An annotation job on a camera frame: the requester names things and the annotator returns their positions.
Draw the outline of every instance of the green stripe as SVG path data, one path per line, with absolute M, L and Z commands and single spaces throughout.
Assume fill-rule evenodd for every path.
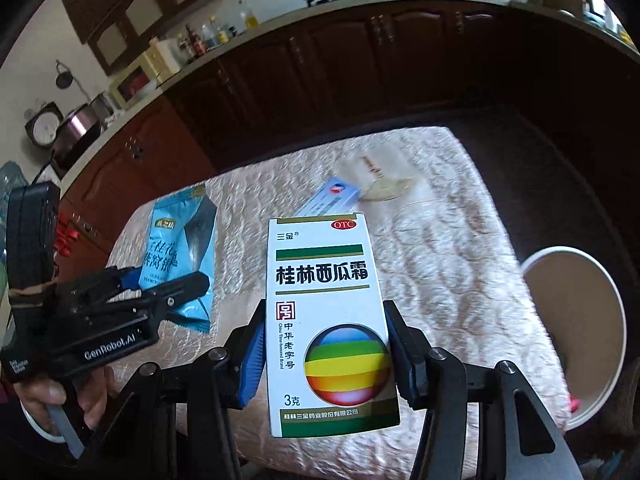
M 316 346 L 306 356 L 307 361 L 349 357 L 352 355 L 382 354 L 384 350 L 378 341 L 345 341 Z
M 355 220 L 356 213 L 348 215 L 297 216 L 295 218 L 277 218 L 276 224 L 306 224 L 308 222 L 334 222 L 336 220 Z
M 331 288 L 308 288 L 307 290 L 278 290 L 276 296 L 286 296 L 287 294 L 315 294 L 316 292 L 338 292 L 339 290 L 359 290 L 369 288 L 369 285 L 354 286 L 333 286 Z
M 282 436 L 331 436 L 361 431 L 380 430 L 400 424 L 400 414 L 385 413 L 361 418 L 347 418 L 344 420 L 320 420 L 319 422 L 283 422 Z
M 333 258 L 335 256 L 356 256 L 358 254 L 364 254 L 361 244 L 336 245 L 331 247 L 306 247 L 302 249 L 280 249 L 276 251 L 276 261 Z

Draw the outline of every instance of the yellow stripe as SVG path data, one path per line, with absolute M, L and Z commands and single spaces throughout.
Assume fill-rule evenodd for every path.
M 309 383 L 314 390 L 321 392 L 350 392 L 370 388 L 388 378 L 388 368 L 363 374 L 341 375 L 331 377 L 309 377 Z
M 305 374 L 314 377 L 363 374 L 390 366 L 388 354 L 365 354 L 348 357 L 332 357 L 305 363 Z

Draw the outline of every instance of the gold logo on packet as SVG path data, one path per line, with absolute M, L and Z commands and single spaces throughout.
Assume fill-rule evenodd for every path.
M 173 229 L 175 227 L 175 220 L 173 218 L 159 218 L 158 220 L 156 220 L 154 227 Z

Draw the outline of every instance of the metal screw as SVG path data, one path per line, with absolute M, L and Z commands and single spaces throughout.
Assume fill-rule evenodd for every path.
M 157 368 L 158 367 L 154 363 L 144 363 L 140 367 L 140 375 L 145 376 L 145 377 L 149 377 L 149 375 L 153 375 L 153 374 L 156 373 L 156 369 Z
M 436 359 L 436 361 L 444 361 L 447 358 L 447 355 L 444 353 L 442 348 L 438 348 L 437 346 L 429 350 L 429 357 L 432 359 Z
M 506 374 L 516 373 L 516 365 L 511 361 L 500 361 L 498 365 L 500 366 L 500 370 L 502 370 Z
M 216 346 L 215 348 L 209 350 L 209 353 L 207 355 L 212 361 L 222 361 L 222 359 L 226 357 L 226 348 L 222 346 Z

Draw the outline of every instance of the blue foil pouch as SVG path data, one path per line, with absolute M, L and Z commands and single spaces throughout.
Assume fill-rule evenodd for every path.
M 213 305 L 214 234 L 218 208 L 204 184 L 156 202 L 140 273 L 143 290 L 199 270 L 209 277 L 204 296 L 167 312 L 165 319 L 209 332 Z

